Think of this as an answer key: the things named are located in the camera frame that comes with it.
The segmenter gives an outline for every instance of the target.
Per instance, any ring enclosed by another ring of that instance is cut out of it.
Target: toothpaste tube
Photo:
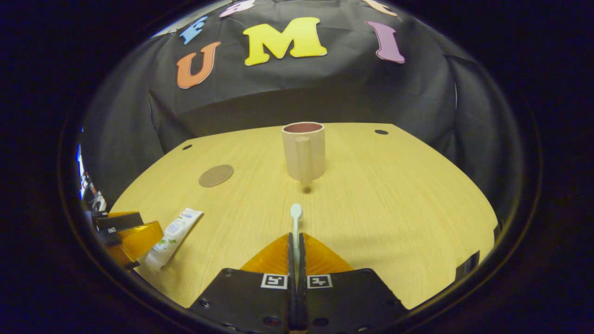
[[[157,242],[150,251],[144,261],[149,267],[160,270],[161,267],[169,262],[173,252],[178,248],[178,245],[189,229],[196,223],[196,220],[202,215],[202,211],[196,211],[186,208],[169,226],[163,231],[163,239]]]

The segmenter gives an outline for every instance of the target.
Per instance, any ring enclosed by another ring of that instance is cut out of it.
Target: yellow letter m
[[[325,55],[327,50],[320,45],[315,28],[319,22],[320,19],[315,17],[298,17],[289,22],[282,33],[269,24],[259,24],[245,29],[244,35],[249,36],[249,57],[245,60],[245,65],[262,64],[270,59],[270,56],[264,53],[264,45],[276,58],[284,57],[291,41],[295,42],[290,51],[293,57]]]

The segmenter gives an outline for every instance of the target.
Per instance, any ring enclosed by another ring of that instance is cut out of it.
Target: white mug
[[[326,139],[323,124],[299,122],[282,129],[289,176],[309,186],[326,170]]]

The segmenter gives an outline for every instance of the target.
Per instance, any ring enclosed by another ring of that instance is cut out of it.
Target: black cloth backdrop
[[[399,15],[393,17],[361,0],[255,0],[252,8],[219,18],[227,7],[209,13],[187,45],[179,36],[185,28],[146,41],[97,91],[81,151],[109,205],[187,139],[317,121],[395,124],[466,173],[500,219],[514,210],[523,166],[512,110],[486,71],[446,37],[398,8],[391,7]],[[320,19],[317,32],[327,55],[294,58],[287,51],[277,59],[265,48],[268,62],[244,64],[245,29],[267,23],[283,31],[298,17]],[[376,56],[378,40],[366,20],[396,30],[404,64]],[[210,75],[180,89],[177,61],[196,52],[191,72],[197,73],[200,49],[216,41],[221,44]]]

